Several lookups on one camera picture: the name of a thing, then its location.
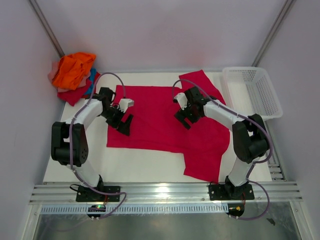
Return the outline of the magenta pink t-shirt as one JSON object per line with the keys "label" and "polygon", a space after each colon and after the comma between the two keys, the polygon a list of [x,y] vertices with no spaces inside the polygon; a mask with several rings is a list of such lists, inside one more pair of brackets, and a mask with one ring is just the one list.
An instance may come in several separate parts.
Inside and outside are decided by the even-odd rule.
{"label": "magenta pink t-shirt", "polygon": [[228,173],[231,133],[222,124],[202,117],[187,129],[175,114],[179,105],[172,96],[195,85],[224,102],[221,91],[204,71],[180,75],[177,86],[153,86],[151,81],[137,86],[115,88],[115,102],[122,97],[134,100],[127,111],[132,115],[130,134],[113,128],[107,131],[107,147],[122,150],[123,173],[117,182],[222,182]]}

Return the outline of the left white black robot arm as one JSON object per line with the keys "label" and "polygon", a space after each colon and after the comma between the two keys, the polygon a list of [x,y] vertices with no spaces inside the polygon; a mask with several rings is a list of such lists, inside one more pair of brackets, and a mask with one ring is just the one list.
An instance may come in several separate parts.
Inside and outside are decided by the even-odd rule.
{"label": "left white black robot arm", "polygon": [[134,105],[130,98],[123,97],[114,103],[116,93],[102,87],[84,101],[78,112],[64,122],[56,121],[51,128],[51,158],[68,167],[80,185],[76,189],[78,202],[101,202],[119,192],[105,191],[103,178],[88,162],[89,145],[86,131],[97,117],[103,117],[110,128],[125,136],[130,135],[133,115],[123,120],[127,110]]}

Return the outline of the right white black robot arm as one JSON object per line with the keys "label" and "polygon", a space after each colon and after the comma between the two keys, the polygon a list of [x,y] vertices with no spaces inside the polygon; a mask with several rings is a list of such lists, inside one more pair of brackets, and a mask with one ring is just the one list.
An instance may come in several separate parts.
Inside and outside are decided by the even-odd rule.
{"label": "right white black robot arm", "polygon": [[186,129],[201,118],[212,119],[226,127],[232,133],[233,151],[236,155],[233,168],[218,184],[215,194],[224,200],[239,200],[249,189],[249,176],[260,159],[273,150],[270,136],[266,132],[264,121],[258,114],[243,116],[221,101],[197,87],[180,92],[173,97],[180,107],[174,115]]}

